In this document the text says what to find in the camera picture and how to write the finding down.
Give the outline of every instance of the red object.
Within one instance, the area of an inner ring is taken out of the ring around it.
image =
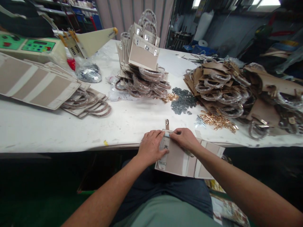
[[[271,33],[270,36],[283,36],[283,35],[292,35],[292,34],[295,34],[295,32],[294,31],[280,31],[280,32]]]
[[[75,69],[76,69],[76,61],[75,61],[75,59],[67,59],[67,63],[70,66],[70,68],[75,71]]]
[[[93,24],[93,26],[94,26],[94,28],[95,28],[95,31],[96,31],[96,30],[97,30],[97,27],[96,27],[96,25],[95,25],[94,19],[92,18],[92,16],[89,17],[89,19],[91,19],[91,22],[92,22],[92,24]]]
[[[11,45],[11,43],[6,43],[6,42],[4,42],[4,44],[3,44],[3,46],[5,46],[5,47],[9,47]]]
[[[270,18],[270,20],[268,22],[269,26],[272,26],[272,24],[274,23],[275,18],[276,18],[276,14],[277,14],[277,12],[274,12],[274,14],[272,15],[272,17]]]

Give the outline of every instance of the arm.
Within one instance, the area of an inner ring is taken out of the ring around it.
[[[167,149],[159,151],[164,134],[161,130],[145,133],[138,154],[92,194],[62,226],[109,226],[135,180],[168,152]]]
[[[257,179],[202,147],[189,129],[176,129],[170,137],[199,159],[257,226],[303,226],[303,214],[298,209]]]

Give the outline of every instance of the dark shorts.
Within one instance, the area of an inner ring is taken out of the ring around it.
[[[176,176],[150,166],[134,182],[112,224],[123,220],[143,203],[160,195],[174,196],[213,218],[211,197],[203,179]]]

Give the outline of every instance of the green control panel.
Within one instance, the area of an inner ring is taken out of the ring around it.
[[[34,51],[34,52],[44,52],[51,51],[56,43],[41,41],[35,39],[28,39],[28,41],[22,47],[22,50]]]
[[[19,37],[17,35],[0,35],[0,48],[18,50],[22,43],[24,43],[25,38]]]

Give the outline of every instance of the hand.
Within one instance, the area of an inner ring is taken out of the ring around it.
[[[185,148],[190,152],[194,152],[196,149],[200,149],[202,147],[192,131],[188,128],[177,128],[169,136],[178,142],[182,148]]]
[[[168,153],[168,149],[159,150],[164,134],[165,132],[161,130],[152,130],[144,134],[137,157],[146,164],[146,167],[154,164]]]

